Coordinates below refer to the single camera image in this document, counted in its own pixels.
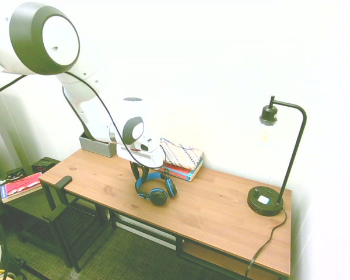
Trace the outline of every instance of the lamp base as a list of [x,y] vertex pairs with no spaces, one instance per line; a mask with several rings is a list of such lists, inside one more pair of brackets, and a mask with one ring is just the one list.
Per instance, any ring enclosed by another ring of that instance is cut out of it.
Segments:
[[249,207],[262,216],[275,216],[281,212],[284,201],[277,203],[279,193],[269,187],[254,187],[247,196]]

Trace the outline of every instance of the patterned notebook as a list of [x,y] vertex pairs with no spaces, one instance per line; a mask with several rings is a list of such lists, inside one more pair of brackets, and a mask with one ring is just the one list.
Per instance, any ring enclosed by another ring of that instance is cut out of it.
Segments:
[[194,170],[200,162],[204,152],[192,146],[170,142],[161,138],[161,148],[166,155],[166,163]]

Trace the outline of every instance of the black lamp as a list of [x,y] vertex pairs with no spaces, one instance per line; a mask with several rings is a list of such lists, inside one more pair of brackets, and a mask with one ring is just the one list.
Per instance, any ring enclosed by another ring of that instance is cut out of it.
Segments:
[[263,216],[275,216],[281,212],[281,209],[284,204],[282,195],[284,193],[286,182],[288,181],[289,173],[291,172],[290,170],[292,169],[294,158],[296,156],[299,142],[301,140],[307,120],[307,115],[304,109],[294,104],[276,101],[275,96],[271,96],[271,101],[269,105],[264,106],[262,115],[259,117],[261,123],[263,123],[264,125],[274,125],[277,122],[276,114],[278,112],[278,109],[274,106],[274,104],[300,110],[303,116],[303,120],[297,137],[296,145],[294,147],[292,157],[289,162],[288,170],[286,171],[284,182],[282,183],[280,194],[269,187],[262,186],[254,187],[249,191],[247,197],[248,205],[253,211]]

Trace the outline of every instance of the lower shelf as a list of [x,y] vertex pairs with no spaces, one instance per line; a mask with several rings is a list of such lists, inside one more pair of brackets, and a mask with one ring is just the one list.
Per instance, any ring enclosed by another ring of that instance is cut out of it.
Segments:
[[[183,252],[191,256],[197,257],[200,260],[204,260],[213,265],[225,268],[229,271],[235,272],[240,275],[245,275],[248,264],[227,257],[226,255],[219,254],[205,247],[196,245],[189,241],[184,241]],[[279,280],[276,275],[272,275],[267,271],[263,271],[259,268],[252,267],[248,273],[248,277],[253,280]]]

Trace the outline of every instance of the red book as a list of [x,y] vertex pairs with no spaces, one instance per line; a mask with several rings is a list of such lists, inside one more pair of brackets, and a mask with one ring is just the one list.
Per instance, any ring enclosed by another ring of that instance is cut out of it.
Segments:
[[41,172],[38,172],[20,180],[1,185],[0,194],[2,202],[6,203],[41,189],[40,175]]

